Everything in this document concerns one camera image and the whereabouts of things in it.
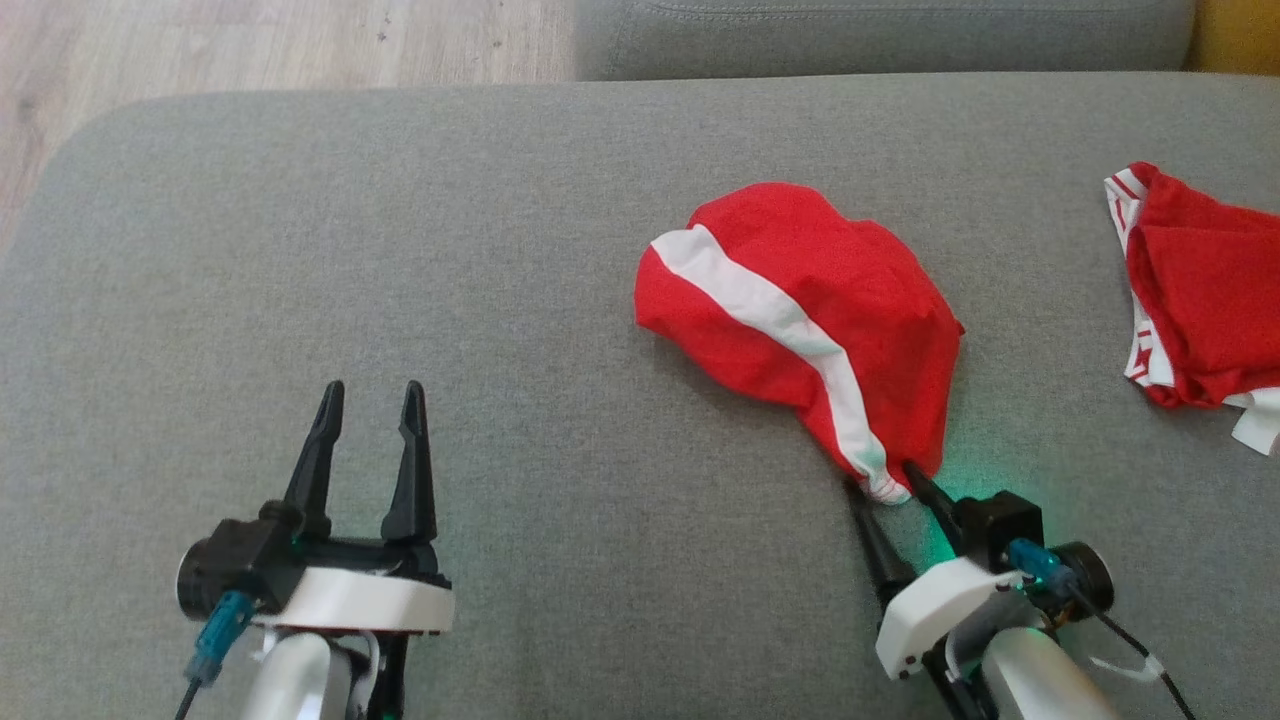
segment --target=red and white garment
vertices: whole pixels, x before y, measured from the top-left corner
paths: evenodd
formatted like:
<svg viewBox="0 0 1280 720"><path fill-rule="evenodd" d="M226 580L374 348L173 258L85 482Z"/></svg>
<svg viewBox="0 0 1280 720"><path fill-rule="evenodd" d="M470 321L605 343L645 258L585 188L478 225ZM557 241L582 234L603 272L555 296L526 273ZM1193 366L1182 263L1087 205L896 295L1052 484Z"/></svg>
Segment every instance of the red and white garment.
<svg viewBox="0 0 1280 720"><path fill-rule="evenodd" d="M1133 290L1125 377L1166 407L1244 407L1233 437L1280 436L1280 217L1221 204L1148 163L1105 181Z"/></svg>
<svg viewBox="0 0 1280 720"><path fill-rule="evenodd" d="M721 384L796 409L876 500L902 462L942 462L963 328L911 251L817 191L753 184L699 208L640 260L636 322Z"/></svg>

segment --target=black cable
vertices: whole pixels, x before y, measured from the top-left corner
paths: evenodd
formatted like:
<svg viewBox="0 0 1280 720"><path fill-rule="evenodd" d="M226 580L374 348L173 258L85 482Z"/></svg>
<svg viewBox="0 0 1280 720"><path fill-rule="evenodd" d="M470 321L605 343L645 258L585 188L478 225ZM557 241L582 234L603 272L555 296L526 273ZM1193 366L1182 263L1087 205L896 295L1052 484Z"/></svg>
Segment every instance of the black cable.
<svg viewBox="0 0 1280 720"><path fill-rule="evenodd" d="M1112 633L1120 637L1120 639L1129 643L1129 647L1137 650L1142 655L1143 660L1151 657L1151 651L1147 650L1147 646L1138 642L1138 638L1129 634L1129 632L1121 628L1119 623L1103 612L1101 607L1093 605L1093 601L1089 600L1089 596L1084 594L1084 591L1080 589L1079 584L1071 583L1070 588L1075 601L1083 605L1091 615L1101 620L1102 624L1110 628ZM1178 684L1169 676L1169 671L1165 670L1164 666L1161 666L1160 670L1160 680L1165 683L1166 688L1169 688L1169 694L1174 696L1174 702L1178 703L1178 710L1183 711L1183 717L1187 720L1196 720L1196 714L1192 712L1190 706L1187 705L1187 700L1183 698L1183 692L1178 689Z"/></svg>
<svg viewBox="0 0 1280 720"><path fill-rule="evenodd" d="M191 703L196 700L196 693L200 691L200 680L192 680L187 685L187 694L182 696L182 703L178 705L178 714L173 716L173 720L184 720L187 714L191 712Z"/></svg>

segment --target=gray upholstery fabric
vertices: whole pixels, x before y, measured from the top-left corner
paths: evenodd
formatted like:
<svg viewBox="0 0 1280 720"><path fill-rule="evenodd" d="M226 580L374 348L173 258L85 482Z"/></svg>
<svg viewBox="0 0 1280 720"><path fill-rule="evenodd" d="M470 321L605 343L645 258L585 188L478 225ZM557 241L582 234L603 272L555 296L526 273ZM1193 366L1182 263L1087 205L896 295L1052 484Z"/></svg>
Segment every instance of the gray upholstery fabric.
<svg viewBox="0 0 1280 720"><path fill-rule="evenodd" d="M577 0L577 77L1176 69L1194 0Z"/></svg>
<svg viewBox="0 0 1280 720"><path fill-rule="evenodd" d="M60 151L0 268L6 717L164 717L179 556L278 497L347 380L335 532L371 536L429 392L456 632L410 717L943 716L888 680L841 479L785 410L632 324L646 243L742 184L819 188L913 247L968 334L938 480L1043 503L1203 717L1275 708L1280 465L1235 411L1120 377L1101 179L1164 165L1280 211L1280 82L1183 74L228 95ZM942 557L919 506L882 516ZM1079 657L1133 660L1096 623ZM247 644L193 717L236 717ZM1132 717L1162 691L1091 670Z"/></svg>

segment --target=cable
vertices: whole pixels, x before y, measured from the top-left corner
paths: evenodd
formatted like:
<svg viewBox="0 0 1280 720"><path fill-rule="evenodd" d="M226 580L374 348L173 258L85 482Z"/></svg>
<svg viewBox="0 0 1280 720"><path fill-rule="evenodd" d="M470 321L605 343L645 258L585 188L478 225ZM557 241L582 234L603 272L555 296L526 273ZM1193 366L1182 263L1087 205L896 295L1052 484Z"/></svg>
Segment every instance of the cable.
<svg viewBox="0 0 1280 720"><path fill-rule="evenodd" d="M173 716L173 720L186 720L187 714L191 712L191 702L196 700L197 691L200 691L200 680L192 680L187 685L187 694L182 696L182 703L178 705L178 714Z"/></svg>
<svg viewBox="0 0 1280 720"><path fill-rule="evenodd" d="M956 662L956 634L947 633L947 642L942 646L942 659L947 662L947 673L951 674L948 680L952 683L956 680L963 680L964 674L960 673L960 664Z"/></svg>
<svg viewBox="0 0 1280 720"><path fill-rule="evenodd" d="M1101 607L1094 605L1093 601L1089 600L1089 596L1084 594L1084 591L1080 589L1079 583L1071 583L1069 588L1071 591L1071 596L1075 598L1076 602L1083 605L1084 609L1089 611L1089 614L1101 620L1102 624L1110 628L1112 633L1115 633L1116 635L1120 637L1120 639L1126 642L1129 647L1137 650L1142 655L1143 660L1147 661L1147 667L1157 671L1157 676L1160 678L1160 680L1165 683L1166 688L1169 688L1169 694L1174 696L1174 702L1178 703L1178 710L1183 712L1183 717L1185 717L1187 720L1196 720L1196 714L1193 714L1190 706L1187 705L1187 700L1183 698L1183 693L1181 691L1178 689L1178 684L1174 683L1174 679L1169 676L1169 670L1165 670L1165 666L1161 665L1158 660L1152 657L1151 651L1147 650L1147 646L1142 644L1138 641L1138 638L1129 634L1129 632L1121 628L1119 623L1116 623L1106 612L1103 612Z"/></svg>
<svg viewBox="0 0 1280 720"><path fill-rule="evenodd" d="M183 720L191 711L191 703L196 700L200 688L214 684L218 674L223 671L223 660L230 651L236 641L248 628L255 612L253 600L238 591L228 591L219 598L205 628L196 638L196 653L191 656L191 662L183 670L183 676L191 684L187 685L187 694L182 697L178 706L178 715L174 720Z"/></svg>

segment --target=white trim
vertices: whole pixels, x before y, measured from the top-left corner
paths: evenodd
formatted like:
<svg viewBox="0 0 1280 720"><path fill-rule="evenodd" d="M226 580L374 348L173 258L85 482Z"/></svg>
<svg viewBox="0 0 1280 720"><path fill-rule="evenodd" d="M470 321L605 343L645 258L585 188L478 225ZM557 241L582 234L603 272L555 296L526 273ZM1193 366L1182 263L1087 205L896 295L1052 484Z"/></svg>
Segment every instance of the white trim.
<svg viewBox="0 0 1280 720"><path fill-rule="evenodd" d="M1124 187L1116 182L1117 179L1124 183ZM1129 168L1102 181L1102 184L1107 190L1107 211L1116 227L1120 250L1128 258L1129 233L1133 232L1138 218L1142 217L1142 209L1147 201L1147 186L1142 184ZM1125 192L1125 187L1138 197ZM1129 290L1129 295L1133 297L1133 345L1129 347L1129 361L1125 364L1124 375L1142 387L1174 387L1174 366L1169 361L1169 354L1165 352L1165 345L1160 341L1156 324L1151 322L1151 315L1147 314L1133 288ZM1151 350L1146 364L1138 360L1138 354L1142 350Z"/></svg>
<svg viewBox="0 0 1280 720"><path fill-rule="evenodd" d="M840 454L867 477L867 491L873 498L899 503L910 497L888 474L884 446L867 420L863 391L849 355L800 304L730 259L704 225L663 233L652 247L668 270L705 292L731 318L769 336L818 372L831 405Z"/></svg>

